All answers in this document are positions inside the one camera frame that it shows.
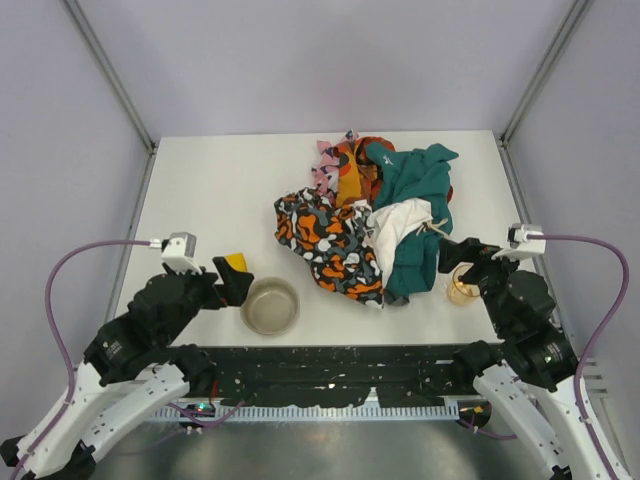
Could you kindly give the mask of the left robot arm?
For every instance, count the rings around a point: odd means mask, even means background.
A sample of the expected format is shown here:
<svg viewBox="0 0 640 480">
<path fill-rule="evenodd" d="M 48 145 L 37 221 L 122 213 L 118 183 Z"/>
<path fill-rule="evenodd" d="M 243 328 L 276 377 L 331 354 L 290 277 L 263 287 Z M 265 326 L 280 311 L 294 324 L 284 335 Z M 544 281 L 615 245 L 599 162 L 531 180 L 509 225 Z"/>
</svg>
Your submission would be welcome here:
<svg viewBox="0 0 640 480">
<path fill-rule="evenodd" d="M 1 458 L 22 479 L 87 479 L 134 428 L 163 406 L 210 391 L 215 366 L 194 344 L 174 340 L 201 310 L 239 307 L 254 276 L 224 257 L 213 272 L 152 277 L 107 322 L 72 372 L 73 382 L 28 434 L 5 440 Z"/>
</svg>

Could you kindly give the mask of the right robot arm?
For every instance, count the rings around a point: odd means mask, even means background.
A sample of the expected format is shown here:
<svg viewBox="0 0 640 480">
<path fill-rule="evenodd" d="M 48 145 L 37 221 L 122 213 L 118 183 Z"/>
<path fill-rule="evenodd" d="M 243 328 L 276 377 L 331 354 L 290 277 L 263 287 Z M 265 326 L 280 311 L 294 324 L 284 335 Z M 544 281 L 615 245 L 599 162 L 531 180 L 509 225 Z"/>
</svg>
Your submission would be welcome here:
<svg viewBox="0 0 640 480">
<path fill-rule="evenodd" d="M 577 355 L 552 321 L 556 307 L 545 279 L 519 264 L 544 254 L 549 235 L 514 225 L 508 246 L 476 238 L 440 241 L 438 270 L 468 265 L 463 283 L 476 286 L 501 345 L 470 343 L 453 369 L 498 412 L 530 449 L 547 479 L 628 479 L 587 399 L 586 355 Z"/>
</svg>

